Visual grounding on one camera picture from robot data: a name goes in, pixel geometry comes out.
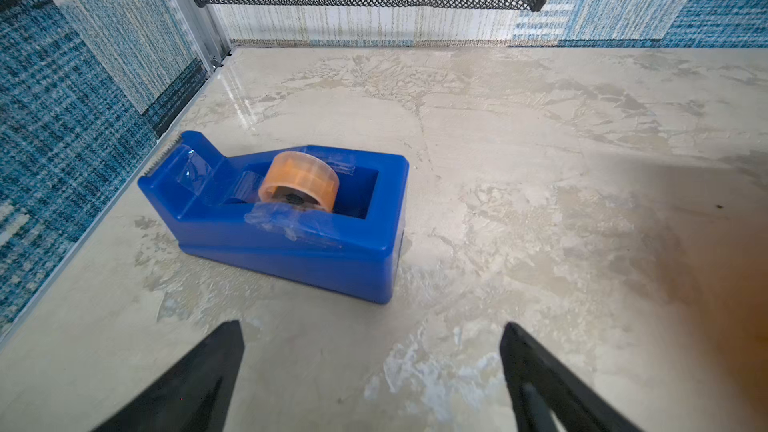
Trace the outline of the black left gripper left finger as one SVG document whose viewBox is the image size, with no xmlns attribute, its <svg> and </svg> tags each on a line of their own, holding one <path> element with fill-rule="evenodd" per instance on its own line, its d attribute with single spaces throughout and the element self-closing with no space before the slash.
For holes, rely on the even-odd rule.
<svg viewBox="0 0 768 432">
<path fill-rule="evenodd" d="M 220 324 L 98 431 L 221 431 L 245 351 L 240 322 Z"/>
</svg>

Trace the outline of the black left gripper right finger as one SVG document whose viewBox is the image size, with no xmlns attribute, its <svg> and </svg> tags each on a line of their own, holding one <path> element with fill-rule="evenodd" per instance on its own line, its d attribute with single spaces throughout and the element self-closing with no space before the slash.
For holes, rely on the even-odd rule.
<svg viewBox="0 0 768 432">
<path fill-rule="evenodd" d="M 499 353 L 519 431 L 638 429 L 519 324 L 505 325 Z"/>
</svg>

